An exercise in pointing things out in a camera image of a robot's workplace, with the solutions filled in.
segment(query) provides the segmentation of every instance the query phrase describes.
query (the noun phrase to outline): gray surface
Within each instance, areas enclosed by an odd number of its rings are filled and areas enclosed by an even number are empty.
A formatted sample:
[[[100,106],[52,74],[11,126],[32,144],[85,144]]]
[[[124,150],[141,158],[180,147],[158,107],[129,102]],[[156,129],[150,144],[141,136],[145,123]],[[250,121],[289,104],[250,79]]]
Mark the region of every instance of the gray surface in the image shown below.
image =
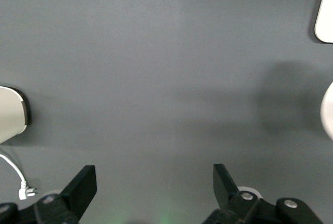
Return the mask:
[[[82,224],[202,223],[217,208],[213,163],[332,223],[320,1],[0,0],[0,81],[33,112],[1,148],[39,196],[95,164]],[[0,200],[18,201],[19,178],[0,164]]]

